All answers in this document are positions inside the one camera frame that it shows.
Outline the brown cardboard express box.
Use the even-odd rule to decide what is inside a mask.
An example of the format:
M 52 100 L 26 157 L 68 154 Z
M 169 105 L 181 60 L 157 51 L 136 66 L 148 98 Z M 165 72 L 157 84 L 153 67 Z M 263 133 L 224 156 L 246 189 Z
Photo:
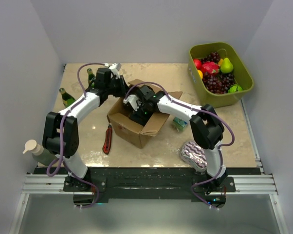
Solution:
M 169 114 L 158 111 L 156 101 L 166 97 L 166 93 L 153 84 L 143 84 L 135 79 L 129 82 L 128 98 L 134 101 L 137 110 L 132 105 L 119 98 L 107 114 L 115 133 L 122 139 L 142 149 L 152 137 L 157 136 L 167 121 Z

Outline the green blue tissue pack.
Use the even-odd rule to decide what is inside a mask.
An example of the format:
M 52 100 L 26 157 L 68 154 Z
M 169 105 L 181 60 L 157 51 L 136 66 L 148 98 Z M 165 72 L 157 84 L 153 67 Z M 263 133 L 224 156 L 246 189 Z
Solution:
M 188 126 L 187 122 L 177 117 L 173 118 L 172 124 L 177 129 L 178 132 L 183 132 L 184 129 Z

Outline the red black utility knife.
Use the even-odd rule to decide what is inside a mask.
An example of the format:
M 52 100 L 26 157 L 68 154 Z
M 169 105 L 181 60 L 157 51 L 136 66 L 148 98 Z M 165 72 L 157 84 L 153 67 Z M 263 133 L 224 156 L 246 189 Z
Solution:
M 110 153 L 111 141 L 112 141 L 112 125 L 109 124 L 105 132 L 105 141 L 102 147 L 102 151 L 106 155 Z

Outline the purple white wavy packet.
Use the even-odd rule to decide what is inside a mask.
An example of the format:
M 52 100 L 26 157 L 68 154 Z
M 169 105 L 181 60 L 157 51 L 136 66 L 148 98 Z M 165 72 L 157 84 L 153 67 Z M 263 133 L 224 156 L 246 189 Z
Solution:
M 187 141 L 180 149 L 180 158 L 198 173 L 207 170 L 207 160 L 204 149 L 194 141 Z

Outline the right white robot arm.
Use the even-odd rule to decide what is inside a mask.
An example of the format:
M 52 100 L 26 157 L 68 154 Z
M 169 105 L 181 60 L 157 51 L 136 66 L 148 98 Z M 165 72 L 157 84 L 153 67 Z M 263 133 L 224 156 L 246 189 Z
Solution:
M 165 89 L 154 92 L 146 82 L 142 82 L 141 85 L 139 88 L 137 85 L 130 87 L 125 94 L 124 103 L 129 103 L 136 112 L 169 114 L 187 122 L 191 127 L 195 143 L 204 149 L 207 159 L 208 179 L 198 184 L 207 184 L 214 192 L 223 188 L 227 173 L 222 147 L 230 146 L 235 141 L 234 134 L 231 134 L 230 143 L 222 142 L 224 128 L 231 131 L 228 124 L 216 114 L 211 105 L 207 104 L 203 107 L 191 105 L 174 98 Z

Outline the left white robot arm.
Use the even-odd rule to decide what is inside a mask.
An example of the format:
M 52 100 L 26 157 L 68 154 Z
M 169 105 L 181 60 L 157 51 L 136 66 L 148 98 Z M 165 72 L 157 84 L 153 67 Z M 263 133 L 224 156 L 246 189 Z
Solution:
M 87 191 L 92 180 L 86 176 L 88 167 L 77 153 L 79 146 L 78 125 L 93 110 L 100 107 L 110 95 L 124 97 L 128 86 L 119 74 L 121 64 L 103 64 L 97 69 L 95 78 L 88 88 L 82 86 L 83 94 L 72 105 L 60 112 L 50 112 L 46 116 L 43 147 L 56 155 L 57 159 L 48 166 L 46 174 L 55 176 L 61 165 L 67 166 L 75 176 L 74 185 L 80 191 Z

